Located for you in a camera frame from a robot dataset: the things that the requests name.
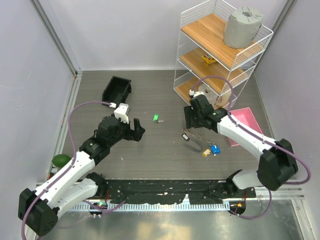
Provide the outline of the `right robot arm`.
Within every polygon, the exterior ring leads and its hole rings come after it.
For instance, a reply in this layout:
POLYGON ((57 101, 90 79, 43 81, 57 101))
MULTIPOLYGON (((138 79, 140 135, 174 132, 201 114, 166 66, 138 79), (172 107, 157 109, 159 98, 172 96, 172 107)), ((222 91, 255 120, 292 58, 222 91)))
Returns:
POLYGON ((193 97, 183 111, 186 128, 206 128, 230 138, 258 160, 257 169, 239 170, 231 175, 226 185, 230 196, 238 197, 249 187, 276 191, 298 172, 289 141, 277 141, 243 125, 226 109, 214 109, 203 94, 193 97))

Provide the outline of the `yellow toy car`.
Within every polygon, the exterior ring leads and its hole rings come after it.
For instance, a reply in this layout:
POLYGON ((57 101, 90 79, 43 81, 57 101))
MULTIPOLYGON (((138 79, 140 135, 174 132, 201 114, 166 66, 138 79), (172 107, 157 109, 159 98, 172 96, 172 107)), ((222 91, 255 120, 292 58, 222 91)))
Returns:
POLYGON ((201 58, 206 62, 207 65, 217 62, 217 60, 210 55, 202 55, 201 58))

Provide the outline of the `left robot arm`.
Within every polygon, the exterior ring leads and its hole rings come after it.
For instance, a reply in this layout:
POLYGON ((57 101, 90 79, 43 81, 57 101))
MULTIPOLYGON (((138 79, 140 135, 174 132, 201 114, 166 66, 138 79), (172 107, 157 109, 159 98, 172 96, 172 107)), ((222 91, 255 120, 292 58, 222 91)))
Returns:
POLYGON ((87 198, 103 198, 107 193, 106 180, 91 173, 79 184, 76 181, 97 166, 110 149, 121 140, 140 141, 145 129, 137 118, 122 122, 115 116, 106 116, 92 137, 87 139, 75 156, 53 177, 35 190, 26 188, 19 195, 18 218, 21 219, 21 236, 26 238, 25 227, 39 237, 48 234, 58 220, 72 207, 87 198))

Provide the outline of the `pink plastic tray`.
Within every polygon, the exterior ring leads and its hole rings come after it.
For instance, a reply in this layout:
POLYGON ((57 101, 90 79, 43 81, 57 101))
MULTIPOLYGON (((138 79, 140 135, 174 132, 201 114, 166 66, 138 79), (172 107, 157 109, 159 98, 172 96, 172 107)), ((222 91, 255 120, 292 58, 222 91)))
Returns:
POLYGON ((249 107, 231 110, 230 113, 242 124, 252 128, 253 130, 255 130, 260 134, 263 134, 252 110, 249 107))

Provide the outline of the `white toilet paper roll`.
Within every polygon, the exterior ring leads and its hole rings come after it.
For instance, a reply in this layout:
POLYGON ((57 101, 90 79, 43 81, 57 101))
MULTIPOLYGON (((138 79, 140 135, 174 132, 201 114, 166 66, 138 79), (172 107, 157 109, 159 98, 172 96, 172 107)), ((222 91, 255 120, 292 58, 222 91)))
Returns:
POLYGON ((202 93, 206 96, 208 102, 209 102, 213 107, 215 106, 215 103, 216 103, 216 100, 217 100, 218 95, 217 95, 213 90, 211 90, 210 87, 208 87, 207 85, 205 85, 205 84, 203 83, 203 84, 201 84, 201 85, 198 87, 198 91, 199 91, 199 92, 202 92, 202 93))

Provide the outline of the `black key tag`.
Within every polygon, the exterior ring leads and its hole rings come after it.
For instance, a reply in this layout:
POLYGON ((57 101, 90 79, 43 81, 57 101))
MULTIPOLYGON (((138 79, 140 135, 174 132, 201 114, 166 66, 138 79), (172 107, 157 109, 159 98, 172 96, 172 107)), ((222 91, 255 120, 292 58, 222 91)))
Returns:
POLYGON ((183 133, 181 136, 182 136, 182 138, 183 138, 185 141, 189 141, 189 140, 190 140, 190 138, 188 137, 188 135, 185 134, 185 133, 183 133))

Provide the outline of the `grey wrapped paper roll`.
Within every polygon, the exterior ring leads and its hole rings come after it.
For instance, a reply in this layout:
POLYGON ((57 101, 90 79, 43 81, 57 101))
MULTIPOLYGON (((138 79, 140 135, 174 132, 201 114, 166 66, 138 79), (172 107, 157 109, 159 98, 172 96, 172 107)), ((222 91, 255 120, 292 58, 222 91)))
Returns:
POLYGON ((223 41, 233 49, 245 49, 250 46, 263 22, 263 15, 255 8, 243 6, 229 16, 223 41))

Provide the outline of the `green lime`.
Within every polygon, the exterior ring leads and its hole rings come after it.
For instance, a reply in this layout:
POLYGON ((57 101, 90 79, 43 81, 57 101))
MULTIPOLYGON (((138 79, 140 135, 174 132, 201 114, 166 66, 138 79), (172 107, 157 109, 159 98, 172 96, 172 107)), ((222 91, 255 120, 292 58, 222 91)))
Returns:
POLYGON ((52 158, 52 164, 57 168, 63 168, 69 161, 71 157, 67 154, 57 154, 52 158))

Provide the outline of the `beige cup with print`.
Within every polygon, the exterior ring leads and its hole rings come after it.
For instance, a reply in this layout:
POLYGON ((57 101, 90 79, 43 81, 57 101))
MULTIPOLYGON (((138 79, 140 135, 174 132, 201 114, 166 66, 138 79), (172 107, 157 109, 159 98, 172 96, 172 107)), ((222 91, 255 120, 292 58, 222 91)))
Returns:
POLYGON ((224 107, 225 105, 227 105, 229 103, 230 97, 232 96, 232 92, 228 91, 224 94, 222 94, 221 96, 218 96, 216 99, 216 103, 215 105, 217 107, 224 107))

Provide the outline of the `green key tag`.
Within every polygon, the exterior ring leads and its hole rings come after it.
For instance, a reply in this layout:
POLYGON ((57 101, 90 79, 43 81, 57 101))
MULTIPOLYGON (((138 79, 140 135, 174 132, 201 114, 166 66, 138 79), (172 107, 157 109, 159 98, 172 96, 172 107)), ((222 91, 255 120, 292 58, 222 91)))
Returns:
POLYGON ((154 116, 153 116, 153 122, 154 123, 157 123, 159 121, 159 115, 158 114, 155 114, 154 116))

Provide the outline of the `yellow key tag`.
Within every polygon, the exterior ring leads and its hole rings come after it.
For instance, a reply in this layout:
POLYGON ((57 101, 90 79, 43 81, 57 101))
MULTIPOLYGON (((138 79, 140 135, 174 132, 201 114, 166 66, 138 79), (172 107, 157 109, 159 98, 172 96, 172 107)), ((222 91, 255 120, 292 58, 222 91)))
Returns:
POLYGON ((206 150, 204 150, 203 152, 202 152, 202 155, 204 156, 204 157, 207 157, 208 155, 210 155, 211 154, 211 150, 209 149, 209 148, 207 148, 206 150))

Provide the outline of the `black plastic bin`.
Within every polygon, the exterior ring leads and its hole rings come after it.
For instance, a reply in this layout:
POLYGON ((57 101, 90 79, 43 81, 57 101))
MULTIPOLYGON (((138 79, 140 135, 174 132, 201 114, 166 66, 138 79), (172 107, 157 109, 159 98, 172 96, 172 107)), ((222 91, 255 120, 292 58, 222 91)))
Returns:
POLYGON ((102 102, 110 103, 111 108, 117 108, 125 104, 126 99, 132 92, 131 80, 113 76, 102 93, 102 102))

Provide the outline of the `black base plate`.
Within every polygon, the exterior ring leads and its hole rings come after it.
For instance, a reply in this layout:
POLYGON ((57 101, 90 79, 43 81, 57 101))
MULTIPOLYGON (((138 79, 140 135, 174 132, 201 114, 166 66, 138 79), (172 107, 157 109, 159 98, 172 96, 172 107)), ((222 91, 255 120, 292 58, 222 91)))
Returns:
POLYGON ((97 186, 94 198, 106 197, 112 204, 181 204, 186 196, 191 205, 217 204, 224 199, 255 198, 253 187, 238 189, 231 179, 105 179, 92 172, 85 176, 97 186))

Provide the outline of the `blue key tag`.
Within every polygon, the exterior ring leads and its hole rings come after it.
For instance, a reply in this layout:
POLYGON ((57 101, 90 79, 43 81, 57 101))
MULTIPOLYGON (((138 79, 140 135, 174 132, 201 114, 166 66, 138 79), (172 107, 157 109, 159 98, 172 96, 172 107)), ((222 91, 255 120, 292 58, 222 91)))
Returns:
POLYGON ((221 153, 221 150, 217 145, 210 145, 209 148, 214 155, 219 155, 221 153))

